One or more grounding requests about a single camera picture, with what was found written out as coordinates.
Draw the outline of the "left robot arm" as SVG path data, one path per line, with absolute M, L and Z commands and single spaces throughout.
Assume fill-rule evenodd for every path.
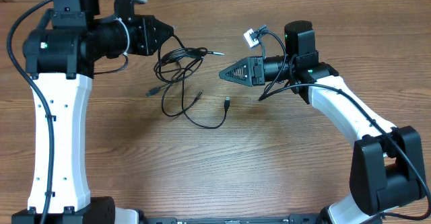
M 145 223 L 138 209 L 93 197 L 86 176 L 86 112 L 98 59 L 153 55 L 174 30 L 137 15 L 147 0 L 114 0 L 100 17 L 99 0 L 45 0 L 24 42 L 18 72 L 29 83 L 36 117 L 35 164 L 27 207 L 13 223 Z

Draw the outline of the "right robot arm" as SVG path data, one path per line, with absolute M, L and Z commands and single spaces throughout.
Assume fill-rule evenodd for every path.
M 220 71 L 220 79 L 262 85 L 262 98 L 291 90 L 322 112 L 352 146 L 349 194 L 319 213 L 291 214 L 289 223 L 382 223 L 396 208 L 429 199 L 422 140 L 411 126 L 398 127 L 362 102 L 339 73 L 321 62 L 312 23 L 285 25 L 282 54 L 245 57 Z

